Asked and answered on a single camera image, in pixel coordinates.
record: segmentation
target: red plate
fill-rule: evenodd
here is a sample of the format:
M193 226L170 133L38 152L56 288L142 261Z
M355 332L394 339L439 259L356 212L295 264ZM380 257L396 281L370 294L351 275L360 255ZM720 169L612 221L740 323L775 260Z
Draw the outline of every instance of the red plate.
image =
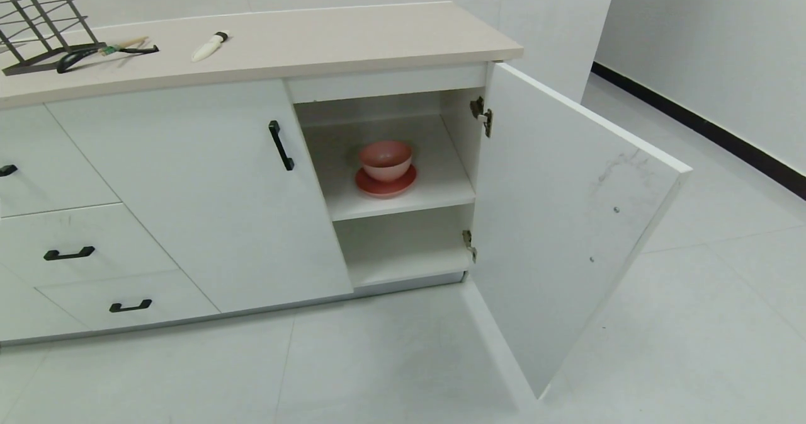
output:
M379 199L389 199L390 197L403 194L406 189L414 185L414 180L416 179L417 169L415 169L414 166L411 166L411 168L403 174L403 177L390 182L375 180L362 168L355 174L355 186L366 195L371 195Z

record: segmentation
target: scuff mark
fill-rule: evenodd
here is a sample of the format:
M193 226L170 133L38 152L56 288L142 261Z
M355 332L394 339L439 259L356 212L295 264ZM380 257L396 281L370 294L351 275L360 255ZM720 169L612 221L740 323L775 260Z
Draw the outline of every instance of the scuff mark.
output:
M630 156L627 156L627 154L625 153L621 153L616 157L616 159L608 161L607 166L605 166L604 168L604 172L602 172L602 174L599 175L599 180L596 183L593 183L591 188L591 195L596 194L596 191L598 191L599 188L601 188L601 186L604 185L605 180L607 180L610 177L610 174L613 174L613 169L615 169L617 166L621 166L622 164L632 163L632 161L639 153L641 153L641 149L636 149ZM648 160L649 159L644 159L639 164L639 166L645 166Z

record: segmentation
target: drawer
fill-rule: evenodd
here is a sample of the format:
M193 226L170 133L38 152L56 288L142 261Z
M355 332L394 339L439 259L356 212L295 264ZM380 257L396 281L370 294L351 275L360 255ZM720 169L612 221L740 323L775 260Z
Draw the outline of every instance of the drawer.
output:
M38 291L93 330L219 313L181 270L50 285Z
M0 168L0 217L120 201L43 105L0 111Z
M178 269L122 203L3 218L0 263L34 287Z

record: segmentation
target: open cabinet door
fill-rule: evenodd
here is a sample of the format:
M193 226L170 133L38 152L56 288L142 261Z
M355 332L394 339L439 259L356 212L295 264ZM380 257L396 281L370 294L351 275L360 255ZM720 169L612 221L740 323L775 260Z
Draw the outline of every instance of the open cabinet door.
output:
M484 106L471 277L539 395L691 168L506 64Z

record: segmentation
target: tile floor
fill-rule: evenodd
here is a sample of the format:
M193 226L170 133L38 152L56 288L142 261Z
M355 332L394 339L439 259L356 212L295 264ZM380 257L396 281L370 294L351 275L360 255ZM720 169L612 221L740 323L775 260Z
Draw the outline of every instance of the tile floor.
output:
M535 401L472 284L3 348L0 422L806 421L806 203L592 76L695 171Z

